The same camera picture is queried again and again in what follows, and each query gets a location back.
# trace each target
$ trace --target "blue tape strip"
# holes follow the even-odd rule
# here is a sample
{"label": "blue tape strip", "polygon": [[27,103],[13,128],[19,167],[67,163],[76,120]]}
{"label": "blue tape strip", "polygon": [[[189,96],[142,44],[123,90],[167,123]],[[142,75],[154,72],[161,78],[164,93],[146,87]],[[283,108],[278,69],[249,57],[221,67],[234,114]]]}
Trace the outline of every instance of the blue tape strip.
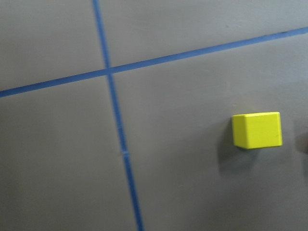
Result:
{"label": "blue tape strip", "polygon": [[[100,38],[103,59],[104,59],[105,66],[106,66],[107,70],[109,70],[110,61],[109,61],[107,40],[106,40],[106,35],[105,35],[104,27],[103,27],[103,18],[101,16],[99,1],[98,0],[92,0],[92,4],[93,4],[93,10],[94,10],[94,15],[95,15],[97,31],[98,31],[99,38]],[[120,142],[121,151],[122,151],[122,154],[123,154],[123,161],[124,161],[126,176],[127,176],[127,179],[128,179],[130,197],[131,197],[131,200],[132,200],[135,219],[136,219],[136,223],[137,223],[137,228],[138,228],[138,231],[143,231],[143,223],[142,223],[142,218],[141,218],[141,213],[140,213],[140,208],[139,208],[137,191],[136,191],[134,177],[133,177],[131,164],[130,164],[130,160],[129,160],[129,152],[128,152],[128,148],[127,148],[127,145],[126,145],[126,138],[125,138],[123,122],[122,122],[122,118],[121,118],[121,111],[120,111],[120,107],[119,107],[119,103],[118,103],[118,99],[117,99],[116,86],[115,86],[115,83],[114,83],[112,73],[108,72],[107,80],[108,80],[108,86],[109,86],[111,101],[112,101],[114,115],[115,115],[115,121],[116,121],[118,136],[119,136],[119,142]]]}
{"label": "blue tape strip", "polygon": [[108,73],[118,73],[118,72],[123,72],[123,71],[129,71],[129,70],[133,70],[133,69],[137,69],[137,68],[167,63],[167,62],[180,60],[180,59],[186,59],[186,58],[190,58],[190,57],[194,57],[194,56],[198,56],[198,55],[209,54],[209,53],[233,49],[233,48],[237,48],[237,47],[253,45],[253,44],[256,44],[256,43],[266,42],[266,41],[270,41],[270,40],[282,39],[282,38],[292,37],[292,36],[296,36],[296,35],[302,35],[302,34],[305,34],[305,33],[308,33],[308,27],[290,30],[290,31],[286,31],[286,32],[281,32],[281,33],[277,33],[277,34],[260,36],[260,37],[251,38],[251,39],[240,40],[240,41],[236,41],[236,42],[225,43],[225,44],[221,44],[221,45],[217,45],[217,46],[213,46],[213,47],[206,47],[206,48],[182,52],[182,53],[178,53],[178,54],[172,54],[172,55],[154,58],[154,59],[149,59],[149,60],[140,61],[140,62],[136,62],[136,63],[125,64],[125,65],[121,65],[121,66],[115,66],[115,67],[111,67],[110,69],[97,70],[97,71],[92,71],[92,72],[88,72],[88,73],[84,73],[84,74],[80,74],[80,75],[58,78],[58,79],[45,81],[45,82],[41,82],[41,83],[35,83],[35,84],[23,86],[23,87],[3,90],[3,91],[0,91],[0,97],[15,95],[15,94],[19,94],[19,93],[23,93],[23,92],[27,92],[27,91],[32,91],[32,90],[38,90],[38,89],[42,89],[42,88],[48,88],[48,87],[52,87],[52,86],[61,85],[61,84],[64,84],[64,83],[76,82],[76,81],[84,80],[84,79],[87,79],[87,78],[104,76],[104,75],[107,75]]}

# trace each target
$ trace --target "yellow block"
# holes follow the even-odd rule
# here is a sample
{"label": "yellow block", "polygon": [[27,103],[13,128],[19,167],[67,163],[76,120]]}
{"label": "yellow block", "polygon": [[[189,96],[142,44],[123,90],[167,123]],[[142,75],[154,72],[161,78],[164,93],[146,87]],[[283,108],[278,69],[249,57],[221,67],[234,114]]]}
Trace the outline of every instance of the yellow block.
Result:
{"label": "yellow block", "polygon": [[279,112],[264,112],[232,116],[233,143],[252,149],[282,145]]}

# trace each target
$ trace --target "cube's side face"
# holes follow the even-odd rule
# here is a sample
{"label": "cube's side face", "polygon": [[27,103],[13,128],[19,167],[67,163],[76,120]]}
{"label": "cube's side face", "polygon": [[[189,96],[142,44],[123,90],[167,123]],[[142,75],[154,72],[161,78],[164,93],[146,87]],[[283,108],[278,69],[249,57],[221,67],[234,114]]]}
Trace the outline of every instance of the cube's side face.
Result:
{"label": "cube's side face", "polygon": [[282,145],[280,113],[246,116],[247,148],[264,148]]}
{"label": "cube's side face", "polygon": [[244,115],[232,116],[233,144],[241,148],[247,148],[246,122]]}

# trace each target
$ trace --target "cube's front face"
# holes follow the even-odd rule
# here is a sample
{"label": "cube's front face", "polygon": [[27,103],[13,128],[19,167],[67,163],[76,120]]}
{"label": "cube's front face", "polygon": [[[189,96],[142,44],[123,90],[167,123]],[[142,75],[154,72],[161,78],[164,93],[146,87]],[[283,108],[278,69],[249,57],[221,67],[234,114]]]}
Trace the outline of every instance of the cube's front face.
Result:
{"label": "cube's front face", "polygon": [[279,112],[236,115],[235,118],[233,134],[236,146],[253,149],[282,145]]}

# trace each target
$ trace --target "blue line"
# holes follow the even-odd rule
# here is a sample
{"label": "blue line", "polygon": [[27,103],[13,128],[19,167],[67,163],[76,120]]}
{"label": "blue line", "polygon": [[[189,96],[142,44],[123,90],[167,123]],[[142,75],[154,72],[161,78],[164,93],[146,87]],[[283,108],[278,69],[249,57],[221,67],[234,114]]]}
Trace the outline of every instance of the blue line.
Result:
{"label": "blue line", "polygon": [[[109,61],[107,40],[106,40],[105,31],[104,31],[104,28],[103,28],[103,18],[101,16],[99,1],[98,0],[92,0],[92,4],[93,4],[93,10],[94,10],[94,15],[95,15],[97,31],[98,31],[98,35],[99,35],[100,43],[101,43],[103,60],[105,62],[106,69],[109,70],[110,61]],[[109,86],[111,101],[112,101],[114,115],[115,115],[115,121],[116,121],[118,136],[119,136],[119,142],[120,142],[121,151],[122,151],[122,154],[123,154],[123,161],[124,161],[126,176],[127,176],[127,180],[128,180],[130,197],[131,197],[132,204],[133,204],[136,224],[137,224],[138,231],[143,231],[144,229],[143,229],[143,223],[142,223],[142,218],[141,218],[141,212],[140,212],[140,208],[139,208],[138,196],[137,196],[133,172],[132,172],[131,164],[130,164],[130,160],[129,160],[129,152],[128,152],[128,148],[127,148],[127,145],[126,145],[126,138],[125,138],[123,122],[122,122],[122,118],[121,118],[121,111],[120,111],[119,102],[118,102],[118,99],[117,99],[116,86],[115,86],[115,83],[114,83],[114,78],[113,78],[112,73],[108,72],[107,80],[108,80],[108,86]]]}
{"label": "blue line", "polygon": [[[251,39],[240,40],[240,41],[236,41],[236,42],[225,43],[225,44],[212,46],[212,47],[201,48],[201,49],[197,49],[197,50],[193,50],[193,51],[187,51],[187,52],[172,54],[172,55],[163,56],[163,57],[154,58],[154,59],[149,59],[149,60],[144,60],[144,61],[140,61],[140,62],[136,62],[136,63],[125,64],[125,65],[121,65],[121,66],[115,66],[115,67],[111,67],[109,69],[97,70],[97,71],[92,71],[92,72],[88,72],[88,73],[84,73],[84,74],[80,74],[80,75],[58,78],[58,79],[45,81],[45,82],[41,82],[41,83],[35,83],[35,84],[23,86],[23,87],[3,90],[3,91],[0,91],[0,97],[15,95],[15,94],[19,94],[19,93],[23,93],[23,92],[27,92],[27,91],[32,91],[32,90],[38,90],[38,89],[42,89],[42,88],[53,87],[53,86],[61,85],[61,84],[64,84],[64,83],[80,81],[80,80],[84,80],[84,79],[88,79],[88,78],[104,76],[104,75],[107,75],[108,73],[113,74],[113,73],[118,73],[118,72],[123,72],[123,71],[129,71],[129,70],[134,70],[134,69],[137,69],[137,68],[142,68],[142,67],[167,63],[167,62],[171,62],[171,61],[175,61],[175,60],[195,57],[195,56],[198,56],[198,55],[204,55],[204,54],[209,54],[209,53],[213,53],[213,52],[229,50],[229,49],[233,49],[233,48],[237,48],[237,47],[253,45],[253,44],[271,41],[271,40],[275,40],[275,39],[282,39],[282,38],[292,37],[292,36],[296,36],[296,35],[302,35],[302,34],[305,34],[305,33],[308,33],[308,27],[290,30],[290,31],[286,31],[286,32],[281,32],[281,33],[277,33],[277,34],[260,36],[260,37],[251,38]],[[110,65],[109,59],[107,60],[107,64],[108,65],[106,65],[106,67],[108,67]]]}

